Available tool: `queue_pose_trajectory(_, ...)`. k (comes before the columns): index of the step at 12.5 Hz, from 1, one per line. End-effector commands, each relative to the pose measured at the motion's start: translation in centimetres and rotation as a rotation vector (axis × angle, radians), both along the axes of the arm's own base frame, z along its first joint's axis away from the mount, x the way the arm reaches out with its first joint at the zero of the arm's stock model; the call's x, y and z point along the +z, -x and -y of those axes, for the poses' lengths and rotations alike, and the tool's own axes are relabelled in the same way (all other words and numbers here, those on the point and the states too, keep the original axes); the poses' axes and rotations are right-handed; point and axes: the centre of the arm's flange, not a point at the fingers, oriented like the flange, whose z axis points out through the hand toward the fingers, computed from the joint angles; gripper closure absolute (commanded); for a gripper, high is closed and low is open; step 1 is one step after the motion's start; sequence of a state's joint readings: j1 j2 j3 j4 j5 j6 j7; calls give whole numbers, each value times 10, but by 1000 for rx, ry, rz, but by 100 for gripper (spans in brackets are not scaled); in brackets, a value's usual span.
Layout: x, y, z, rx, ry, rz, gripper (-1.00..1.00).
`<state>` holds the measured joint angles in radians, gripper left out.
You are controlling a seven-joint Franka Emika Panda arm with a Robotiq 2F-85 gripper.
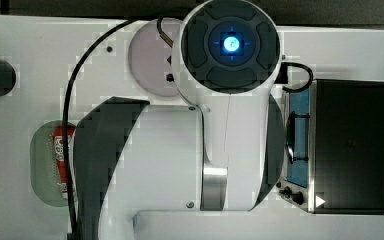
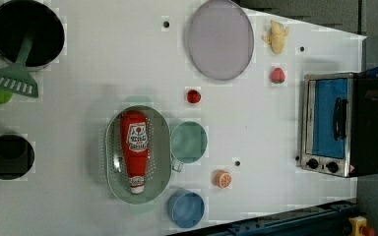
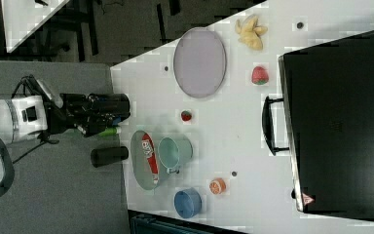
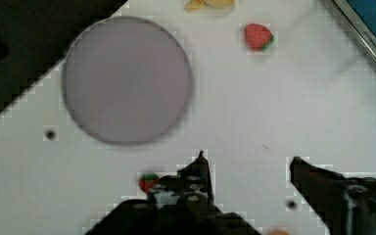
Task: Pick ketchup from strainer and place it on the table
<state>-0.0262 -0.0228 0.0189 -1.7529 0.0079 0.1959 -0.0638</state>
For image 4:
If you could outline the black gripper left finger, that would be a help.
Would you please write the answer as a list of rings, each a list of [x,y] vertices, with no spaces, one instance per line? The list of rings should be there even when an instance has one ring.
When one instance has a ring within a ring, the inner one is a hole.
[[[196,194],[205,196],[211,202],[214,198],[210,165],[203,151],[175,175],[161,177],[147,190],[148,201],[159,210],[165,206],[176,206],[184,196]]]

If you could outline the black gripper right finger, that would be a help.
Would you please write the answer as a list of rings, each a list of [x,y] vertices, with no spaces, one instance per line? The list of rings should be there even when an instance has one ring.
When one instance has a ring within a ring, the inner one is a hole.
[[[290,181],[330,235],[376,235],[376,178],[345,177],[294,157]]]

